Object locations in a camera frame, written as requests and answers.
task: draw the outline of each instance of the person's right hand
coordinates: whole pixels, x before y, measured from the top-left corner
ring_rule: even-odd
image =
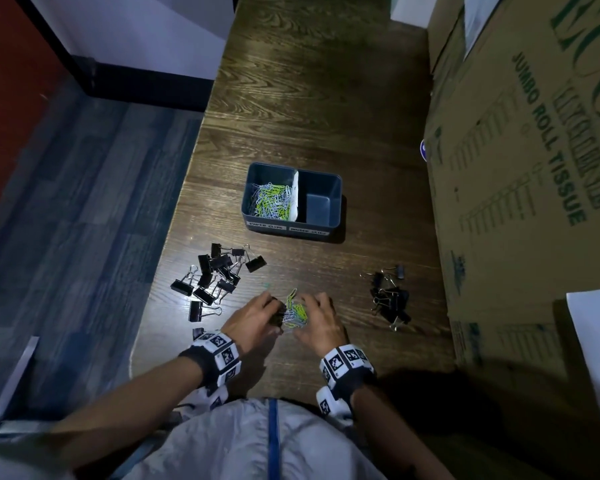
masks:
[[[315,297],[302,294],[300,298],[304,300],[307,323],[294,330],[296,339],[310,347],[320,358],[332,349],[349,343],[327,293],[318,293]]]

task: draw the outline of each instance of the white wall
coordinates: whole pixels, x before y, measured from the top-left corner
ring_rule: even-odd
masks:
[[[391,19],[427,28],[436,0],[391,0]]]
[[[215,79],[232,0],[32,0],[72,55]]]

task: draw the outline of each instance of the forearm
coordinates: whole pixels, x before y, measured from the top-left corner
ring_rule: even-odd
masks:
[[[351,396],[351,405],[369,446],[384,460],[385,467],[396,474],[414,468],[420,480],[453,479],[381,395],[375,388],[363,386]]]
[[[78,468],[144,438],[201,382],[197,363],[176,358],[67,416],[43,442]]]

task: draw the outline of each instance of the hand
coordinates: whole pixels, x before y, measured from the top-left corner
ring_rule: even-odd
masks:
[[[304,300],[308,320],[304,327],[294,330],[296,339],[310,347],[320,358],[332,349],[349,343],[327,293],[318,293],[315,297],[302,294],[300,298]]]
[[[269,324],[281,305],[268,291],[264,291],[231,315],[221,331],[235,342],[240,354],[247,354],[260,345],[266,336],[282,333],[280,327]]]

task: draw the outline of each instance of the wooden table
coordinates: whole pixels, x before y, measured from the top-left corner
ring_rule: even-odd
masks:
[[[293,288],[333,298],[352,342],[380,374],[454,368],[427,169],[418,146],[431,82],[423,29],[389,21],[389,0],[240,0],[140,326],[131,373],[191,343],[189,302],[170,290],[212,242],[250,244],[268,265],[245,268],[219,328],[248,298]],[[240,201],[254,161],[337,173],[345,236],[321,243],[247,231]],[[401,263],[413,321],[394,332],[370,312],[364,271]],[[318,359],[285,334],[241,387],[312,403]]]

